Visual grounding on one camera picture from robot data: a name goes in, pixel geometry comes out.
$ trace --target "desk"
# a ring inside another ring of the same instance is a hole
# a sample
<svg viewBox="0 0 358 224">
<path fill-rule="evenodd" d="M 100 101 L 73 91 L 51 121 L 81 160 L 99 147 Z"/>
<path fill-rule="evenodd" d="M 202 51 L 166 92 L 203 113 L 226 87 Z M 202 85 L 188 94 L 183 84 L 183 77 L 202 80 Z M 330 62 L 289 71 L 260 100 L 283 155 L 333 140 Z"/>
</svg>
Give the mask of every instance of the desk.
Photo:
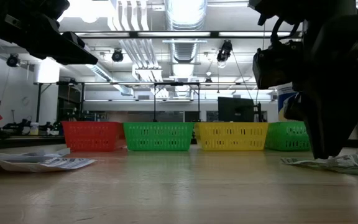
<svg viewBox="0 0 358 224">
<path fill-rule="evenodd" d="M 358 223 L 358 176 L 279 161 L 310 152 L 71 156 L 99 162 L 73 172 L 0 172 L 0 223 Z"/>
</svg>

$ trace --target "plastic basket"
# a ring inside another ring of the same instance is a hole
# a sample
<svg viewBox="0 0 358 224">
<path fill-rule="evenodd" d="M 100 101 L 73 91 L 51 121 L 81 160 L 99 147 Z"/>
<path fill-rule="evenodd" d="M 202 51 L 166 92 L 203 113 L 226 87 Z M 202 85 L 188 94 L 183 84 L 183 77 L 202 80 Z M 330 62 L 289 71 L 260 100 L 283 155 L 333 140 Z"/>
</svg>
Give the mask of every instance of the plastic basket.
<svg viewBox="0 0 358 224">
<path fill-rule="evenodd" d="M 194 123 L 124 123 L 128 150 L 187 151 Z"/>
<path fill-rule="evenodd" d="M 122 123 L 63 121 L 66 145 L 72 151 L 114 151 L 125 147 Z"/>
<path fill-rule="evenodd" d="M 303 122 L 271 123 L 267 133 L 266 149 L 278 151 L 308 151 L 309 136 Z"/>
<path fill-rule="evenodd" d="M 205 151 L 263 150 L 268 123 L 197 123 L 197 143 Z"/>
</svg>

